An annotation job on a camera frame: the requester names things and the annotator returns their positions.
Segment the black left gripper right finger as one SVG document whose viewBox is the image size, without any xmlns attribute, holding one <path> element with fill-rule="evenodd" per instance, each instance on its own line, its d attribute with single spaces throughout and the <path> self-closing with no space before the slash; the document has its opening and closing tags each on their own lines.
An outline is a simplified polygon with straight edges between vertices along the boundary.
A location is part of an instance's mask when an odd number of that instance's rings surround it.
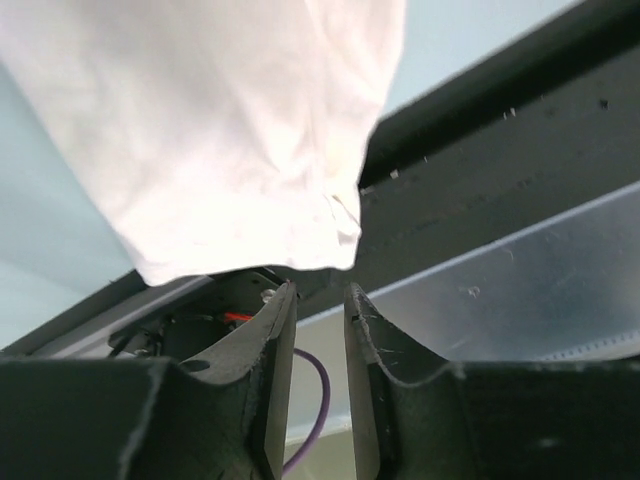
<svg viewBox="0 0 640 480">
<path fill-rule="evenodd" d="M 344 331 L 361 479 L 635 479 L 639 361 L 447 360 L 360 286 Z"/>
</svg>

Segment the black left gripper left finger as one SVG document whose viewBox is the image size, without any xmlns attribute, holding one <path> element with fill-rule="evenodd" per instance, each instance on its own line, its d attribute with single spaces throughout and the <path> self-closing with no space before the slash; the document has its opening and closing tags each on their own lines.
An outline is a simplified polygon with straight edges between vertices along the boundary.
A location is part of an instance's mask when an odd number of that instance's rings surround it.
<svg viewBox="0 0 640 480">
<path fill-rule="evenodd" d="M 1 361 L 5 479 L 278 479 L 292 373 L 291 283 L 200 352 Z"/>
</svg>

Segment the white floral print t-shirt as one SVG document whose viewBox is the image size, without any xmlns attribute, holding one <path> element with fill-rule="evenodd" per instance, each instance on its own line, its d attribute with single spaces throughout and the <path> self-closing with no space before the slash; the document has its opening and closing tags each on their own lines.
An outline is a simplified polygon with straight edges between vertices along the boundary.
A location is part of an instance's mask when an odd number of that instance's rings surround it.
<svg viewBox="0 0 640 480">
<path fill-rule="evenodd" d="M 350 269 L 402 1 L 5 1 L 1 62 L 144 281 Z"/>
</svg>

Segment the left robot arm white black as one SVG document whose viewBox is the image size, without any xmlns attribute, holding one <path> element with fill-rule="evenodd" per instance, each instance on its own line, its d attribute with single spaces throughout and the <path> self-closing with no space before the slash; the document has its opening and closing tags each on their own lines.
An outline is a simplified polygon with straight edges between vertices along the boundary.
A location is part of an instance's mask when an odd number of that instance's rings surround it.
<svg viewBox="0 0 640 480">
<path fill-rule="evenodd" d="M 149 289 L 96 359 L 1 357 L 5 479 L 280 479 L 297 318 L 285 283 Z M 345 293 L 361 479 L 635 479 L 639 363 L 455 362 Z"/>
</svg>

